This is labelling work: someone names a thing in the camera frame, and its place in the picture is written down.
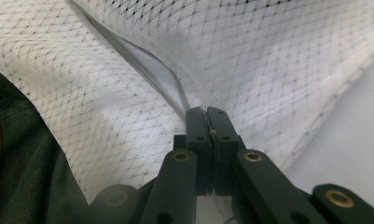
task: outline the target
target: black plastic part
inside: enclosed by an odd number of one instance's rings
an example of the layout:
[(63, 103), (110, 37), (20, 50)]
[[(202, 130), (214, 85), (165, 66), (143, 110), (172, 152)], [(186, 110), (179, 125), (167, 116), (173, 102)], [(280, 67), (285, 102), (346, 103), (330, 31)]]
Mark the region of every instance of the black plastic part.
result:
[(186, 149), (187, 148), (187, 136), (184, 134), (176, 134), (173, 141), (173, 150)]
[(138, 202), (137, 189), (125, 185), (110, 186), (92, 202), (85, 223), (132, 223)]
[(214, 152), (210, 142), (207, 120), (200, 107), (187, 111), (186, 147), (182, 148), (193, 151), (198, 157), (197, 195), (211, 194), (213, 191)]
[(311, 200), (312, 196), (309, 193), (307, 193), (306, 191), (301, 190), (301, 189), (299, 189), (299, 192), (305, 197), (306, 200), (308, 200), (308, 201)]
[(326, 223), (266, 154), (240, 151), (235, 172), (262, 223)]
[(237, 135), (225, 111), (214, 107), (208, 107), (207, 117), (212, 128), (212, 138), (215, 141), (215, 194), (219, 196), (229, 196), (232, 194), (236, 183), (232, 163), (236, 159), (236, 154), (239, 151), (241, 138)]
[(259, 224), (261, 223), (254, 207), (250, 204), (242, 187), (237, 185), (232, 195), (231, 207), (238, 224)]
[(247, 149), (247, 147), (245, 146), (244, 141), (242, 140), (242, 138), (239, 136), (239, 151), (240, 150), (245, 150), (245, 149)]
[(196, 210), (196, 155), (188, 150), (169, 152), (149, 194), (141, 224), (191, 224)]
[(340, 186), (328, 184), (315, 187), (312, 204), (329, 223), (374, 223), (374, 208)]
[(154, 187), (155, 180), (156, 178), (149, 181), (148, 183), (146, 183), (144, 186), (142, 186), (141, 188), (137, 190), (137, 193), (139, 195), (138, 204), (135, 207), (133, 217), (131, 221), (129, 222), (130, 224), (140, 222), (141, 215), (144, 212), (146, 202), (148, 201), (149, 194), (151, 193), (151, 190)]

